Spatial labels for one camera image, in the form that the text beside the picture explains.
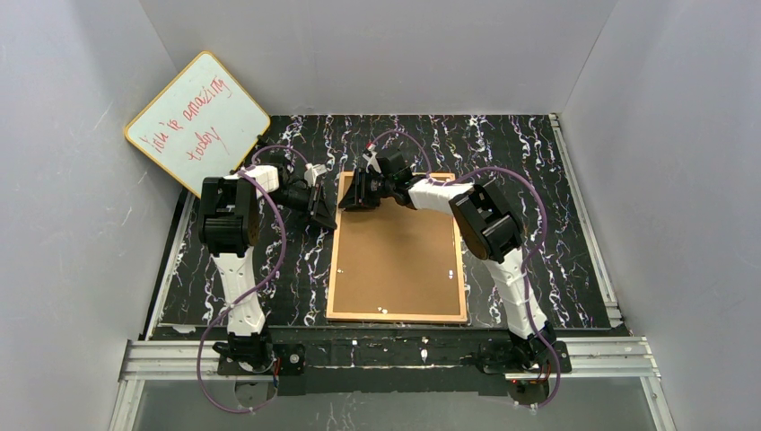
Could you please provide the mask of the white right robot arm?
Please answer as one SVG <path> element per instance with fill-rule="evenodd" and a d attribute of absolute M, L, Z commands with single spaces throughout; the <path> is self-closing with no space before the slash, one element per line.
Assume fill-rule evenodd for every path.
<path fill-rule="evenodd" d="M 506 196 L 494 181 L 440 181 L 431 174 L 414 173 L 399 151 L 380 153 L 374 145 L 362 152 L 363 168 L 353 172 L 348 191 L 339 200 L 342 210 L 372 210 L 384 198 L 411 209 L 433 210 L 452 216 L 468 250 L 489 271 L 505 311 L 510 333 L 546 344 L 554 339 L 546 315 L 525 280 L 521 225 Z"/>

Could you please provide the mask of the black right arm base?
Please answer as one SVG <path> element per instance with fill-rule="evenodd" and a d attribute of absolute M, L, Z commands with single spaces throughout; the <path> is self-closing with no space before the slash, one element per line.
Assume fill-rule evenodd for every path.
<path fill-rule="evenodd" d="M 473 359 L 477 368 L 486 374 L 537 375 L 540 369 L 546 371 L 547 365 L 551 366 L 550 372 L 570 373 L 573 366 L 566 344 L 555 341 L 552 348 L 554 354 L 538 339 L 517 344 L 510 340 L 488 340 L 479 344 Z"/>

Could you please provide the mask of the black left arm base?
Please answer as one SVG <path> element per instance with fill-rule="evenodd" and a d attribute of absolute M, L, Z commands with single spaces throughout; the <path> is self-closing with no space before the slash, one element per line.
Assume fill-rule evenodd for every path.
<path fill-rule="evenodd" d="M 306 351 L 304 345 L 272 344 L 262 342 L 253 347 L 230 347 L 227 342 L 213 344 L 220 358 L 219 375 L 273 375 L 291 376 L 304 372 Z"/>

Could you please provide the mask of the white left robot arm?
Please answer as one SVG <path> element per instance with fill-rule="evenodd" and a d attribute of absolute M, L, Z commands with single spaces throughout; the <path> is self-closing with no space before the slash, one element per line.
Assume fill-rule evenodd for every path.
<path fill-rule="evenodd" d="M 253 255 L 258 239 L 259 201 L 306 216 L 310 225 L 335 230 L 335 208 L 326 197 L 323 164 L 305 163 L 302 174 L 277 154 L 271 163 L 244 167 L 202 184 L 200 241 L 217 266 L 227 303 L 227 332 L 257 336 L 266 317 L 256 294 Z"/>

